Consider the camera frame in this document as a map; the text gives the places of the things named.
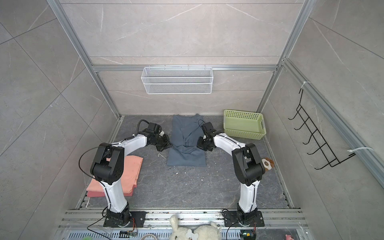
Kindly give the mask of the blue-grey t-shirt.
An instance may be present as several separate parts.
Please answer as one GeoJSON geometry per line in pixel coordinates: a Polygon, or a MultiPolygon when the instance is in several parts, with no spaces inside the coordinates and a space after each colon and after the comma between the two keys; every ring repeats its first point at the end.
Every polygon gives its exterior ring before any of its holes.
{"type": "Polygon", "coordinates": [[[204,133],[200,124],[204,122],[203,116],[174,115],[170,143],[173,145],[169,151],[168,166],[205,167],[205,151],[197,147],[199,137],[204,133]]]}

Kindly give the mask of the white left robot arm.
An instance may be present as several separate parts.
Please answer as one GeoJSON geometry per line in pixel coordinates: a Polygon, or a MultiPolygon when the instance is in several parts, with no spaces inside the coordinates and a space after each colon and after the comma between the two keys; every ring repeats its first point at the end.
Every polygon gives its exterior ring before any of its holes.
{"type": "Polygon", "coordinates": [[[131,218],[129,204],[124,197],[121,178],[124,172],[125,157],[137,149],[152,145],[161,152],[172,146],[170,138],[162,127],[156,123],[149,123],[147,128],[137,130],[137,133],[117,143],[101,143],[97,147],[90,173],[98,181],[106,194],[108,202],[107,218],[120,222],[131,218]]]}

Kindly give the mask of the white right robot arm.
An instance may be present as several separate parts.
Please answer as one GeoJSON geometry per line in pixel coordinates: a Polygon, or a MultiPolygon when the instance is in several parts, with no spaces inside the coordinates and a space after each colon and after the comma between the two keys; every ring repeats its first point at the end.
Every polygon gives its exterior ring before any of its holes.
{"type": "Polygon", "coordinates": [[[266,172],[258,149],[255,144],[240,143],[215,130],[210,122],[204,122],[201,129],[203,136],[198,139],[199,149],[211,152],[214,148],[220,148],[232,156],[235,175],[241,183],[236,221],[245,225],[257,216],[257,191],[266,172]]]}

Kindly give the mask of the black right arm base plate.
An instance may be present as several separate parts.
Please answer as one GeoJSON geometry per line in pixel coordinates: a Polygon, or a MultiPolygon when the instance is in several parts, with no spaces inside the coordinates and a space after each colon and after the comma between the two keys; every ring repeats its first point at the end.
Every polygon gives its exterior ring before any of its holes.
{"type": "Polygon", "coordinates": [[[255,210],[250,213],[242,211],[222,211],[226,227],[264,227],[264,218],[262,212],[255,210]]]}

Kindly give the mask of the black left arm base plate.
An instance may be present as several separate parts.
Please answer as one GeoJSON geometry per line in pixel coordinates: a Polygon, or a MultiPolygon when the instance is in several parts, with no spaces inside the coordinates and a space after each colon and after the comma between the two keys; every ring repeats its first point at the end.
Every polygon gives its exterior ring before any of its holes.
{"type": "Polygon", "coordinates": [[[146,212],[122,212],[107,211],[103,227],[111,228],[142,228],[146,219],[146,212]]]}

